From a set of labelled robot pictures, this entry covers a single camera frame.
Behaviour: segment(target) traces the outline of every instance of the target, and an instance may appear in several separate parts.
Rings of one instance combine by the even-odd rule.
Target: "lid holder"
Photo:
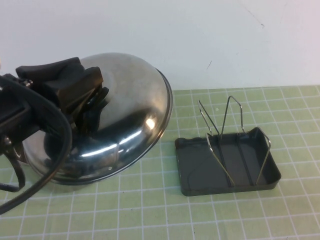
[[[240,102],[235,98],[233,97],[232,95],[228,97],[228,100],[227,100],[227,103],[226,103],[226,107],[225,107],[225,113],[224,113],[224,119],[223,119],[223,124],[222,124],[222,130],[221,130],[221,133],[219,132],[217,126],[215,125],[215,123],[213,122],[213,120],[211,119],[211,117],[209,116],[208,112],[206,111],[205,107],[203,106],[203,104],[201,103],[200,100],[198,100],[198,108],[199,108],[199,111],[201,113],[201,116],[202,118],[204,119],[204,122],[206,124],[206,126],[208,127],[208,130],[210,132],[209,133],[206,133],[206,141],[207,141],[207,144],[208,144],[208,148],[210,150],[210,152],[212,153],[213,157],[217,160],[217,162],[219,163],[219,165],[222,167],[223,171],[226,173],[226,175],[228,176],[229,180],[231,181],[232,183],[232,187],[235,186],[235,182],[233,180],[233,178],[231,177],[231,175],[229,174],[228,170],[226,169],[225,165],[223,164],[224,163],[224,157],[223,157],[223,153],[222,151],[220,150],[220,154],[221,154],[221,159],[222,161],[218,158],[218,156],[215,154],[213,148],[212,148],[212,145],[210,143],[210,137],[213,137],[213,134],[212,134],[212,130],[205,118],[205,115],[203,113],[203,111],[205,112],[206,116],[208,117],[208,119],[210,120],[211,124],[213,125],[215,131],[217,132],[217,135],[218,135],[218,138],[217,138],[217,144],[219,146],[219,149],[221,149],[221,141],[222,141],[222,137],[223,137],[223,134],[224,134],[224,129],[225,129],[225,123],[226,123],[226,118],[227,118],[227,112],[228,112],[228,107],[229,107],[229,102],[230,102],[230,99],[233,99],[235,100],[235,102],[239,105],[240,107],[240,121],[241,121],[241,129],[243,131],[244,134],[248,134],[248,132],[245,131],[244,129],[244,123],[243,123],[243,108],[242,108],[242,105],[240,104]],[[261,174],[263,172],[263,169],[265,167],[265,163],[267,161],[267,158],[268,158],[268,155],[270,153],[270,148],[271,148],[271,141],[270,139],[268,138],[268,136],[262,131],[262,129],[260,127],[258,127],[259,130],[261,131],[261,133],[263,134],[264,138],[266,139],[268,145],[267,145],[267,151],[266,151],[266,154],[265,154],[265,157],[264,157],[264,160],[263,160],[263,163],[262,163],[262,166],[260,168],[260,171],[259,171],[259,174],[258,174],[258,177],[255,181],[255,185],[258,185],[258,182],[259,182],[259,179],[261,177]],[[247,175],[249,176],[249,181],[251,183],[251,185],[253,185],[253,181],[250,177],[250,173],[249,173],[249,170],[248,170],[248,166],[247,166],[247,163],[246,163],[246,160],[245,160],[245,157],[244,157],[244,154],[243,154],[243,150],[241,148],[241,145],[240,145],[240,133],[237,133],[236,134],[236,144],[237,144],[237,147],[239,149],[239,152],[240,152],[240,155],[241,155],[241,159],[243,161],[243,165],[245,167],[245,170],[246,170],[246,173]]]

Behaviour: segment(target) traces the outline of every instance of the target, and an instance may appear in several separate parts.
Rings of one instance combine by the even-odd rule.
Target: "black power cord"
[[[9,88],[13,92],[19,94],[22,98],[25,98],[28,102],[36,102],[38,105],[42,105],[47,112],[50,112],[51,115],[54,116],[55,120],[59,123],[59,132],[61,138],[63,139],[63,144],[60,154],[57,160],[54,161],[52,168],[45,175],[43,175],[43,177],[40,180],[38,180],[26,191],[1,205],[0,215],[22,204],[24,201],[26,201],[28,198],[30,198],[32,195],[38,192],[41,188],[43,188],[65,163],[65,160],[67,159],[72,146],[72,130],[70,123],[68,122],[65,115],[59,110],[59,108],[57,108],[45,97],[16,82],[10,83]]]

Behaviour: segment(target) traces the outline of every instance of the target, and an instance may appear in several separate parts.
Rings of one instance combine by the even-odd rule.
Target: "table surface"
[[[82,188],[50,183],[0,216],[0,239],[320,239],[320,86],[183,90],[173,95],[169,125],[143,159]],[[271,139],[282,179],[273,190],[186,197],[180,191],[173,142],[208,132],[198,100],[221,128],[230,95],[243,106],[245,129],[259,126]],[[234,103],[225,130],[241,130]],[[2,158],[0,168],[0,182],[16,181],[8,161]],[[28,176],[32,170],[25,169]],[[14,196],[0,192],[0,203]]]

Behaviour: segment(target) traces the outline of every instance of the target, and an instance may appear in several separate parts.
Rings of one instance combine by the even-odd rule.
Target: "pot lid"
[[[82,185],[111,177],[144,156],[162,136],[171,112],[172,91],[165,76],[146,61],[124,53],[103,53],[81,60],[100,67],[106,105],[94,131],[73,138],[67,161],[53,181]],[[52,166],[60,141],[38,131],[23,141],[27,163],[40,175]]]

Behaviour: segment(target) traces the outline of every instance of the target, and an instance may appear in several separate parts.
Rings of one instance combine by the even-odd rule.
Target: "black plastic tray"
[[[270,190],[279,182],[281,173],[270,153],[270,140],[259,127],[244,131],[242,107],[237,103],[243,132],[223,134],[222,127],[220,134],[210,119],[218,135],[207,133],[206,138],[175,140],[181,192],[185,196]]]

